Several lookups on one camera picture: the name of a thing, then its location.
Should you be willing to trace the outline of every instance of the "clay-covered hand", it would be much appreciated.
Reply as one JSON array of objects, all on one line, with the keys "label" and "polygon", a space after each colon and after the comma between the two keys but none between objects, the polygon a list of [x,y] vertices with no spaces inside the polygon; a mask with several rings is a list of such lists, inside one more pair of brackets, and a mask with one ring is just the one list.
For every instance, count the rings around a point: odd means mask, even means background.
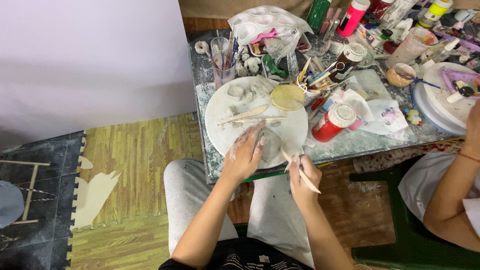
[{"label": "clay-covered hand", "polygon": [[264,150],[264,138],[255,143],[258,133],[265,127],[265,120],[245,130],[225,155],[220,178],[240,184],[257,169]]},{"label": "clay-covered hand", "polygon": [[320,179],[322,178],[322,171],[317,169],[312,160],[308,156],[301,156],[300,158],[293,158],[290,163],[290,188],[292,196],[300,211],[318,205],[318,193],[308,188],[305,182],[300,180],[299,169],[312,181],[312,184],[318,188]]},{"label": "clay-covered hand", "polygon": [[480,101],[477,101],[468,115],[467,138],[461,152],[480,160]]}]

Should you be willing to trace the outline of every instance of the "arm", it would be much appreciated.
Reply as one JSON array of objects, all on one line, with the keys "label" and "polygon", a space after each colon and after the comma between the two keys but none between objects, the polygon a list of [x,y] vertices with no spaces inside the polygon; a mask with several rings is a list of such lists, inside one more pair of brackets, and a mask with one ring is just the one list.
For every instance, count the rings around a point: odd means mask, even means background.
[{"label": "arm", "polygon": [[307,236],[315,268],[317,270],[353,270],[349,257],[318,204],[318,194],[308,189],[303,180],[300,180],[300,167],[316,187],[320,183],[322,172],[307,156],[302,156],[299,161],[293,161],[290,164],[292,195],[307,225]]},{"label": "arm", "polygon": [[[460,153],[480,160],[480,103],[467,121],[467,138]],[[438,237],[480,252],[480,238],[468,219],[462,200],[468,198],[480,163],[457,156],[437,185],[425,210],[423,224]]]},{"label": "arm", "polygon": [[240,135],[225,155],[222,173],[193,220],[179,240],[171,259],[203,268],[210,261],[227,213],[228,203],[237,186],[247,179],[262,157],[264,139],[255,141],[265,121]]}]

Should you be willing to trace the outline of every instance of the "work table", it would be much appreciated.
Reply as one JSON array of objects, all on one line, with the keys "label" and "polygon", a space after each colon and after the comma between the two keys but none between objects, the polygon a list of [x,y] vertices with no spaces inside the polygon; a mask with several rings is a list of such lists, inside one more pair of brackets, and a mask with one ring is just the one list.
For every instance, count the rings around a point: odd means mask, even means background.
[{"label": "work table", "polygon": [[[219,30],[219,33],[220,36],[227,37],[229,30]],[[323,34],[312,35],[310,33],[306,33],[306,35],[312,45],[312,48],[305,53],[306,55],[312,57],[316,56],[324,67],[336,61],[337,56],[329,52],[321,55],[320,51],[318,50],[322,44]],[[207,41],[208,43],[210,43],[210,40],[213,37],[216,37],[216,30],[193,32],[187,34],[187,39],[189,42],[190,63],[193,74],[193,84],[200,125],[200,135],[202,140],[205,173],[207,177],[207,182],[209,184],[214,184],[220,176],[223,168],[223,156],[218,153],[218,151],[210,142],[206,132],[204,120],[206,106],[210,97],[215,92],[212,65],[205,54],[198,54],[195,51],[194,45],[197,41]],[[338,34],[335,34],[334,39],[336,41],[342,41],[344,43],[347,42],[346,38],[340,37]],[[382,68],[382,70],[386,72],[388,68],[385,65],[385,60],[378,60],[378,62],[380,64],[380,68]],[[406,87],[392,86],[388,84],[386,79],[384,79],[384,76],[382,75],[382,72],[377,65],[370,66],[368,69],[376,72],[376,74],[381,79],[382,85],[386,88],[386,91],[388,92],[388,94],[390,94],[391,98],[398,101],[401,110],[405,108],[415,109],[412,104],[412,99],[410,97],[410,93],[411,91],[413,91],[415,83],[412,83]],[[364,77],[357,79],[359,83],[362,84],[360,82],[361,80],[368,80],[369,78]],[[306,109],[307,113],[310,114],[310,108],[306,107]],[[410,135],[408,137],[408,141],[392,139],[386,136],[369,133],[363,130],[356,130],[355,132],[350,133],[344,131],[343,133],[339,134],[327,143],[320,143],[312,139],[312,141],[315,143],[315,147],[310,148],[304,146],[304,152],[306,155],[311,157],[315,164],[322,164],[336,160],[360,157],[363,155],[385,152],[410,146],[429,144],[455,138],[453,135],[440,131],[433,124],[428,122],[428,120],[421,113],[420,117],[423,120],[422,126],[409,124],[410,129],[406,130],[406,133]],[[314,121],[318,121],[318,119],[319,115],[317,115],[317,117],[310,121],[310,129],[313,126],[312,123],[315,124]],[[248,179],[248,181],[283,173],[285,167],[286,163],[270,169],[257,170],[253,174],[253,176]]]}]

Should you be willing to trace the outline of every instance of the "black t-shirt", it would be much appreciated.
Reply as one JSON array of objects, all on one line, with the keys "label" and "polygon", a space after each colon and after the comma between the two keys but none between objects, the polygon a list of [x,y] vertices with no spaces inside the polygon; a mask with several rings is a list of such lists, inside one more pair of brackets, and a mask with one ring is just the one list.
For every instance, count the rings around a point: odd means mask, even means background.
[{"label": "black t-shirt", "polygon": [[[194,270],[172,259],[158,270]],[[216,244],[207,270],[313,270],[260,240],[240,237]]]}]

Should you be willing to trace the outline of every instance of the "white wall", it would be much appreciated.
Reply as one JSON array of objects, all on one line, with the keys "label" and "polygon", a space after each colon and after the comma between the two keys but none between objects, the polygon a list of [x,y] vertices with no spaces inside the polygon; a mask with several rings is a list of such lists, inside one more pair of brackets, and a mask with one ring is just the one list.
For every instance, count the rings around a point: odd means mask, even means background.
[{"label": "white wall", "polygon": [[0,0],[0,149],[192,111],[177,0]]}]

